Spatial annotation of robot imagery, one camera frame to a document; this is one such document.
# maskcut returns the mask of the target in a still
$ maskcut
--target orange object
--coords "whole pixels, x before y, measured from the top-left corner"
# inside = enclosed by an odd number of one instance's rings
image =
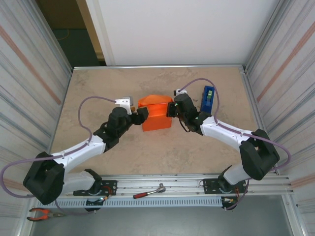
[[[172,117],[167,117],[167,105],[173,102],[169,96],[149,95],[138,101],[138,108],[147,107],[149,116],[142,124],[143,131],[166,129],[172,126]]]

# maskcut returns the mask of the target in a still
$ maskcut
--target blue object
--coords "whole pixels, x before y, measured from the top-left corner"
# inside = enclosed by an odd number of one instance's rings
[[[215,96],[215,88],[211,86],[205,86],[202,93],[200,111],[211,114],[213,98]]]

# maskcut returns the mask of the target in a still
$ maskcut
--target red pliers handle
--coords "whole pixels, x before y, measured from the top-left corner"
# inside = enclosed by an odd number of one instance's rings
[[[33,221],[33,222],[48,220],[50,217],[65,216],[64,214],[61,214],[61,213],[52,213],[50,210],[44,209],[44,208],[33,208],[29,210],[29,212],[33,212],[33,211],[40,211],[44,214],[43,216],[38,217],[38,218],[27,217],[29,221]]]

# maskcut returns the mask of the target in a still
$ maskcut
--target beige tabletop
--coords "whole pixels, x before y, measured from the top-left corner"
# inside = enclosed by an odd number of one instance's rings
[[[52,152],[67,149],[88,137],[77,120],[77,110],[84,98],[118,99],[131,95],[136,105],[138,99],[150,94],[172,96],[173,90],[199,77],[212,80],[219,91],[218,119],[256,130],[238,67],[80,69],[73,72]],[[187,88],[198,109],[205,85],[210,84],[198,81]],[[103,100],[87,101],[82,108],[82,123],[92,131],[97,130],[115,106]],[[143,132],[141,126],[133,125],[115,147],[74,171],[90,168],[100,175],[220,173],[240,162],[238,151],[214,138],[186,133],[174,118],[169,129]]]

